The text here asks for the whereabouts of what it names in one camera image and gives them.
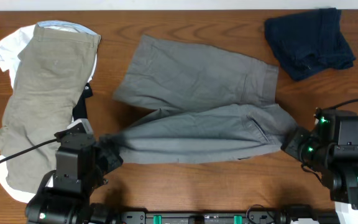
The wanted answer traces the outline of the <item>grey shorts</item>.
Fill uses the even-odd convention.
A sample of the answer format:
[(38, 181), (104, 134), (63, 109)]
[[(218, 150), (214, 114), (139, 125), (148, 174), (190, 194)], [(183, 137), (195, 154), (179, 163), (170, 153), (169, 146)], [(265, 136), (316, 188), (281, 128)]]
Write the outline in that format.
[(107, 135), (127, 163), (209, 163), (277, 152), (296, 121), (278, 68), (203, 44), (143, 36), (114, 99), (150, 110)]

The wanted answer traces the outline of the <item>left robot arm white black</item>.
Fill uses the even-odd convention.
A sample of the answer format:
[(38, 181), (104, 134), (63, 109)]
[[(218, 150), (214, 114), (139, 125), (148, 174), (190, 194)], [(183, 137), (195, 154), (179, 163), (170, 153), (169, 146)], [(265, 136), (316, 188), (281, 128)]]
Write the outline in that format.
[(70, 133), (59, 142), (56, 169), (44, 175), (26, 206), (27, 223), (120, 223), (115, 209), (90, 203), (93, 191), (108, 183), (104, 176), (122, 166), (119, 153), (91, 134)]

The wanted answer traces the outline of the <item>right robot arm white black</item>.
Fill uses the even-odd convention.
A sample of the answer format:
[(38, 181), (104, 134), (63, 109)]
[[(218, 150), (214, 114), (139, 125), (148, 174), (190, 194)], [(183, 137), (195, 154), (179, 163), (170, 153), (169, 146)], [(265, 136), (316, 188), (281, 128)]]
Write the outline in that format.
[(315, 127), (297, 127), (281, 146), (329, 189), (338, 223), (358, 223), (358, 115), (318, 108)]

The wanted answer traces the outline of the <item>dark teal garment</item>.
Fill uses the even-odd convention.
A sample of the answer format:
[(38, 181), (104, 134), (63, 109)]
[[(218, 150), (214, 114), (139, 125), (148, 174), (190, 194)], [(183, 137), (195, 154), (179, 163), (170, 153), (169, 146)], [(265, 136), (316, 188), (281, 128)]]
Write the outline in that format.
[(86, 99), (93, 96), (93, 90), (89, 83), (87, 83), (83, 89), (83, 92), (76, 104), (76, 106), (72, 110), (73, 120), (77, 120), (80, 118), (87, 119), (88, 113), (86, 109)]

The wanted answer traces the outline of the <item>navy blue folded garment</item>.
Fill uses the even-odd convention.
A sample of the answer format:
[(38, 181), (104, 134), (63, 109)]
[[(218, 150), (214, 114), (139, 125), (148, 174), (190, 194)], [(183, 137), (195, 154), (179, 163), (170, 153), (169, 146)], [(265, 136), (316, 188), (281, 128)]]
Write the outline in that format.
[(341, 28), (341, 11), (318, 9), (267, 19), (267, 40), (280, 66), (294, 81), (325, 69), (351, 68), (356, 59)]

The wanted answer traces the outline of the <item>khaki shorts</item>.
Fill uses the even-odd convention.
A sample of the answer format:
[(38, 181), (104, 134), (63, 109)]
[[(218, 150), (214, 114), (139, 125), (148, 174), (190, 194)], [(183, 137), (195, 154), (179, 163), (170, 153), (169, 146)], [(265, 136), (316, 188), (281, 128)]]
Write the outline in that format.
[(0, 128), (0, 153), (7, 158), (7, 184), (37, 191), (42, 177), (56, 167), (57, 143), (13, 154), (49, 141), (71, 123), (73, 109), (95, 66), (100, 35), (36, 25), (18, 54), (13, 92)]

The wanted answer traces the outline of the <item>light blue garment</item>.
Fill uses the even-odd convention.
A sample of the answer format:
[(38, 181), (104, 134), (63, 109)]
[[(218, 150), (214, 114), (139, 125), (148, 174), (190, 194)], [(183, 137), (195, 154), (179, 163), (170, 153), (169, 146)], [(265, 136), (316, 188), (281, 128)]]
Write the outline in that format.
[(81, 24), (76, 24), (67, 21), (42, 21), (42, 22), (38, 22), (37, 25), (39, 27), (48, 28), (48, 29), (97, 35), (96, 32)]

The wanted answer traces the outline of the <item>white garment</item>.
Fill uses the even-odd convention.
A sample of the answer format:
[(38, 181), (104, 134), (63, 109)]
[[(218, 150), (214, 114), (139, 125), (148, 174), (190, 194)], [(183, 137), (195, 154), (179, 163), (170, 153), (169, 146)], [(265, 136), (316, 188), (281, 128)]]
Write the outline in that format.
[[(0, 69), (9, 71), (11, 85), (14, 84), (17, 68), (19, 66), (18, 54), (27, 46), (33, 37), (35, 26), (21, 27), (12, 34), (0, 40)], [(22, 203), (28, 203), (34, 197), (33, 193), (13, 189), (7, 183), (7, 164), (0, 164), (0, 184), (4, 190), (14, 199)]]

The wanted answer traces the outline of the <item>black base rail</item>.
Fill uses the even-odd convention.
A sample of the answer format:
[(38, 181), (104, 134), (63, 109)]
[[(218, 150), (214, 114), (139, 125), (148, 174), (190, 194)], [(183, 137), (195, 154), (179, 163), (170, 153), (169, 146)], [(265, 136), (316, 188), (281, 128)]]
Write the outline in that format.
[(252, 224), (252, 223), (322, 223), (335, 224), (334, 213), (307, 214), (302, 218), (287, 218), (273, 212), (254, 210), (245, 213), (150, 213), (124, 212), (122, 224)]

